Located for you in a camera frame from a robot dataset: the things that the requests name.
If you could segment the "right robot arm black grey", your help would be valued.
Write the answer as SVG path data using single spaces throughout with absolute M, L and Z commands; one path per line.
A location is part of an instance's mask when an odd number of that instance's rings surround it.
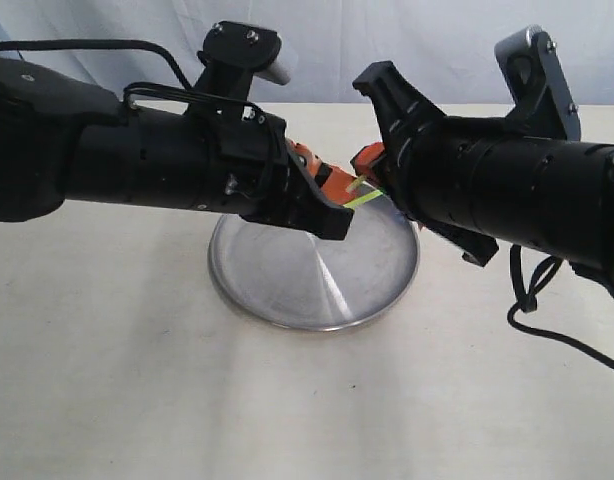
M 353 86 L 371 101 L 384 146 L 369 177 L 408 219 L 478 265 L 504 240 L 569 262 L 614 297 L 614 145 L 448 115 L 389 61 Z

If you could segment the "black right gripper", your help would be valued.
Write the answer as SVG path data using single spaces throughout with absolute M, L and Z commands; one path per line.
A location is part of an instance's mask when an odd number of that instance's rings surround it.
M 383 140 L 351 159 L 356 177 L 449 240 L 490 240 L 492 120 L 446 115 L 390 60 L 371 63 L 352 86 L 370 100 Z

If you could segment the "left robot arm black grey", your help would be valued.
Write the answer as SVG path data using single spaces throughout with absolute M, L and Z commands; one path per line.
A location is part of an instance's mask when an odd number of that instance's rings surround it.
M 0 58 L 0 222 L 79 200 L 236 214 L 343 239 L 352 211 L 320 190 L 285 128 L 268 113 L 131 108 L 102 87 Z

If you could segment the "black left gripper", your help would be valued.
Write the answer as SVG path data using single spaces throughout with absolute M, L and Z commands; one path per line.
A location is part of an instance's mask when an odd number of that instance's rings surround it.
M 359 197 L 356 178 L 306 145 L 285 141 L 286 122 L 203 119 L 143 108 L 132 119 L 138 157 L 129 200 L 150 207 L 242 214 L 247 222 L 342 240 Z

